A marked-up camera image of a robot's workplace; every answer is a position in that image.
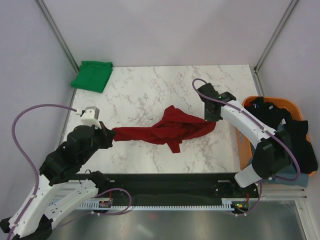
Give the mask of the red t-shirt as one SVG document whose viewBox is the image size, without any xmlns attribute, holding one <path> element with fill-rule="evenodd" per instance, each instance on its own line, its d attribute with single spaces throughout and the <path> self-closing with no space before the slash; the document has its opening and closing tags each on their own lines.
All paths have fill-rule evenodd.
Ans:
<svg viewBox="0 0 320 240">
<path fill-rule="evenodd" d="M 180 153 L 184 140 L 200 138 L 211 133 L 216 122 L 189 115 L 173 105 L 164 110 L 162 119 L 151 127 L 115 127 L 114 140 L 144 141 L 155 145 L 168 145 L 174 154 Z"/>
</svg>

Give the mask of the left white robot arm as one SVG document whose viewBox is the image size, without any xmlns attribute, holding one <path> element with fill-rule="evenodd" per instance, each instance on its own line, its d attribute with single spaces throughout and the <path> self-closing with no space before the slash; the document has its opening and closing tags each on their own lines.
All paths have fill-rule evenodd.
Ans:
<svg viewBox="0 0 320 240">
<path fill-rule="evenodd" d="M 109 179 L 100 171 L 93 171 L 81 186 L 54 205 L 54 196 L 68 183 L 99 149 L 113 146 L 116 133 L 101 124 L 79 125 L 67 135 L 55 151 L 47 155 L 39 169 L 38 184 L 18 212 L 0 222 L 1 230 L 12 240 L 46 240 L 58 224 L 82 202 L 106 196 Z"/>
</svg>

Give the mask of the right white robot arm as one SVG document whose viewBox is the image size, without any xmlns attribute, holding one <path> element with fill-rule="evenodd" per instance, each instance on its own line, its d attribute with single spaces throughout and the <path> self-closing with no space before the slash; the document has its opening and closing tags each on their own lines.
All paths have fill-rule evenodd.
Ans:
<svg viewBox="0 0 320 240">
<path fill-rule="evenodd" d="M 225 120 L 238 129 L 253 145 L 255 152 L 251 164 L 238 172 L 229 184 L 229 191 L 235 197 L 242 196 L 251 184 L 277 178 L 277 173 L 295 165 L 296 175 L 290 179 L 299 179 L 301 170 L 291 150 L 291 140 L 287 132 L 277 131 L 262 123 L 248 112 L 230 92 L 218 93 L 211 83 L 205 82 L 194 89 L 204 102 L 205 116 L 214 122 Z"/>
</svg>

